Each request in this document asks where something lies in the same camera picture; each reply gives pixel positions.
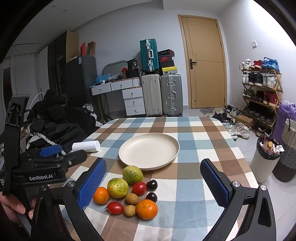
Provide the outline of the person's left hand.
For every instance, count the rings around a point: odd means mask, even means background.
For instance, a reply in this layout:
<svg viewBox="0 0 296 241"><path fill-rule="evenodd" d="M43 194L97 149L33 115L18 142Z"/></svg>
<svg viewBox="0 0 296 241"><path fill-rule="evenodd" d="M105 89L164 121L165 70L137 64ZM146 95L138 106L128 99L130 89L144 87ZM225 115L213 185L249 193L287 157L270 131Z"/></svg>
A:
<svg viewBox="0 0 296 241"><path fill-rule="evenodd" d="M16 224L20 224L16 213L25 214L26 209L23 204L12 194L3 196L1 192L1 204L6 213L6 216L10 221Z"/></svg>

